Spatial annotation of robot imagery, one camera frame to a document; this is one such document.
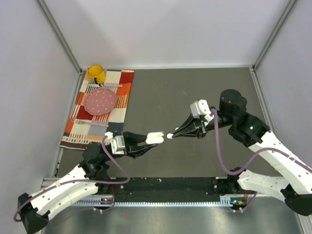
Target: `wall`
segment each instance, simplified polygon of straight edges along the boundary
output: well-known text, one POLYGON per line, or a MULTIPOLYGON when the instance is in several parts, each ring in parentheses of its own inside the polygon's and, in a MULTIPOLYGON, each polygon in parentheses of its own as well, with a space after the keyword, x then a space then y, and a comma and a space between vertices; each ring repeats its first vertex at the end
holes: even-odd
POLYGON ((310 166, 311 11, 312 1, 298 1, 258 69, 278 137, 310 166))
POLYGON ((288 0, 45 0, 87 68, 254 64, 288 0))
POLYGON ((36 1, 1 1, 0 31, 0 232, 24 234, 17 198, 51 174, 78 75, 36 1))

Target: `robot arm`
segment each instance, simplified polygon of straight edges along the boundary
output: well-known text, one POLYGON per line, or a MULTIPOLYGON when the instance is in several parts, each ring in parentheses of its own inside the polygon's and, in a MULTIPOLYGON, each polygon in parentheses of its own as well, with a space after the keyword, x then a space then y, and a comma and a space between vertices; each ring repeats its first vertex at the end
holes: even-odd
MULTIPOLYGON (((105 143, 107 143, 106 149, 115 159, 122 156, 132 158, 142 156, 151 148, 161 144, 164 136, 162 132, 149 133, 147 136, 130 132, 124 132, 119 136, 110 132, 105 135, 107 136, 105 140, 105 143), (139 143, 143 142, 146 144, 138 146, 139 143)), ((102 145, 97 142, 91 142, 82 156, 84 160, 80 164, 45 190, 54 186, 56 188, 36 197, 21 209, 19 214, 28 234, 33 234, 41 230, 59 212, 84 197, 108 192, 110 189, 109 183, 97 184, 86 182, 86 180, 110 181, 110 177, 106 173, 109 166, 105 163, 110 158, 104 152, 102 145), (83 181, 60 185, 61 183, 72 180, 83 181)), ((24 193, 19 196, 19 207, 29 198, 41 192, 39 191, 31 195, 24 193)))
POLYGON ((236 90, 221 93, 219 110, 209 108, 205 100, 191 104, 191 115, 168 138, 203 138, 210 130, 231 125, 229 134, 253 152, 259 152, 283 177, 242 171, 236 181, 241 189, 260 192, 284 201, 302 215, 312 214, 312 169, 287 149, 259 118, 246 112, 247 100, 236 90), (214 119, 211 111, 217 113, 214 119))

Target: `yellow mug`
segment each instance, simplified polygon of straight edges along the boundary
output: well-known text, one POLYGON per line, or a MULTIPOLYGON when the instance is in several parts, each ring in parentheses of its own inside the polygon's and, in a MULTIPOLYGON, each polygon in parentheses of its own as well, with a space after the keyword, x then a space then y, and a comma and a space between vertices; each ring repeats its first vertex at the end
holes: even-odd
POLYGON ((105 81, 105 74, 103 68, 100 65, 94 65, 88 70, 89 75, 91 76, 95 84, 102 84, 105 81))

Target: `pink plate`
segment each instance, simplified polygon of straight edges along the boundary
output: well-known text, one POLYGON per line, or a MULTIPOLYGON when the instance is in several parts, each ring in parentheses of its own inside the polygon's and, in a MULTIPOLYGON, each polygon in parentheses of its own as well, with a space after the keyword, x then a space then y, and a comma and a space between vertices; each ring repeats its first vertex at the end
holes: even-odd
POLYGON ((98 88, 88 94, 84 101, 84 109, 93 116, 110 113, 116 105, 115 93, 106 88, 98 88))

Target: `placemat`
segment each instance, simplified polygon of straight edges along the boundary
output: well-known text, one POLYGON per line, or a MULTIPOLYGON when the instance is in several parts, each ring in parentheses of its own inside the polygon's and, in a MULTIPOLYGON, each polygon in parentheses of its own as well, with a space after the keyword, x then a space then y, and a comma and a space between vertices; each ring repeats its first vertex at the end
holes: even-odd
POLYGON ((85 73, 80 91, 77 95, 74 108, 60 143, 60 147, 84 150, 92 142, 101 142, 105 132, 121 132, 126 115, 130 88, 134 71, 129 70, 104 70, 106 75, 105 84, 121 84, 122 87, 105 87, 111 89, 117 97, 115 108, 108 114, 92 116, 84 110, 84 100, 88 93, 97 87, 90 87, 94 84, 88 72, 85 73), (90 124, 73 123, 73 119, 81 119, 87 122, 107 124, 108 128, 90 124))

